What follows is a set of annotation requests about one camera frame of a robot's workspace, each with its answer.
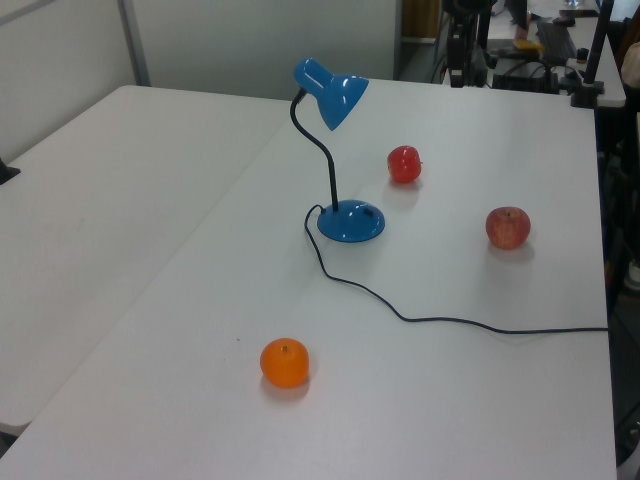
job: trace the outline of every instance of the red apple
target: red apple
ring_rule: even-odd
[[[408,145],[394,148],[387,157],[387,167],[394,182],[413,182],[422,171],[418,151]]]
[[[487,216],[485,228],[493,245],[503,250],[513,250],[529,236],[531,220],[518,207],[500,207]]]

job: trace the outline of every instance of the mandarin orange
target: mandarin orange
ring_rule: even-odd
[[[309,374],[309,352],[298,340],[279,338],[262,350],[260,368],[265,378],[277,387],[296,387]]]

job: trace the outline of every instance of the lamp shade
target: lamp shade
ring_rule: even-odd
[[[363,77],[334,75],[313,58],[298,63],[294,77],[300,87],[316,97],[320,115],[330,130],[347,118],[369,84]]]

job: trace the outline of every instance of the white wall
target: white wall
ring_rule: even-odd
[[[152,86],[291,99],[293,68],[308,56],[393,78],[399,0],[128,2]]]
[[[0,25],[0,157],[10,162],[128,84],[117,0],[56,0]]]

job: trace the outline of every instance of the lamp base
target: lamp base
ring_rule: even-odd
[[[338,210],[329,205],[318,217],[318,230],[337,242],[365,242],[384,230],[384,215],[361,200],[342,200]]]

